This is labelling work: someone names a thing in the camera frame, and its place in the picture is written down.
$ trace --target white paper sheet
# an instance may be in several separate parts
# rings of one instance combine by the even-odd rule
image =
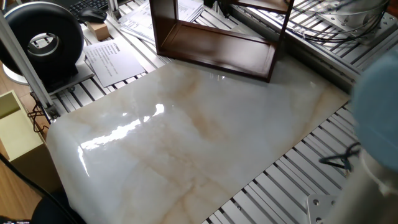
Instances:
[[[89,45],[84,52],[103,87],[145,72],[134,56],[132,46],[116,40]]]

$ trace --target metal bracket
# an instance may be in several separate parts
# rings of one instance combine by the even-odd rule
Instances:
[[[308,218],[310,224],[325,224],[325,218],[335,205],[337,196],[310,195],[307,199]]]
[[[118,0],[108,0],[109,14],[111,17],[119,22],[119,19],[122,17],[119,11]]]
[[[60,117],[60,114],[58,113],[58,110],[55,107],[55,105],[52,105],[52,106],[48,107],[46,112],[49,114],[51,119],[57,119],[57,118]]]

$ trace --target black desk fan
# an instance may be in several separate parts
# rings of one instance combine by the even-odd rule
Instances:
[[[78,73],[75,64],[83,50],[83,32],[68,10],[51,2],[30,2],[4,17],[48,92]],[[48,37],[48,45],[41,48],[31,43],[40,34]],[[0,60],[21,74],[2,42]]]

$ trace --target metal pole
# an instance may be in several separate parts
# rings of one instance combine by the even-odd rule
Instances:
[[[116,21],[118,21],[122,17],[119,11],[118,0],[107,0],[107,1],[111,17]]]
[[[38,100],[43,104],[43,107],[47,110],[50,116],[53,116],[53,114],[55,117],[59,116],[49,94],[44,88],[43,83],[37,76],[36,71],[34,70],[17,38],[8,25],[7,20],[2,14],[0,16],[0,40],[7,48],[10,56],[17,64],[23,76],[26,78],[29,86],[35,93]]]

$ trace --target paper document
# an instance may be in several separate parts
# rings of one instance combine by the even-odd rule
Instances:
[[[132,51],[132,46],[115,40],[103,41],[84,48],[87,59],[103,87],[145,72]]]
[[[194,21],[203,10],[203,3],[194,0],[178,0],[178,18],[182,21]],[[122,31],[154,44],[155,36],[149,1],[120,18],[120,22]]]

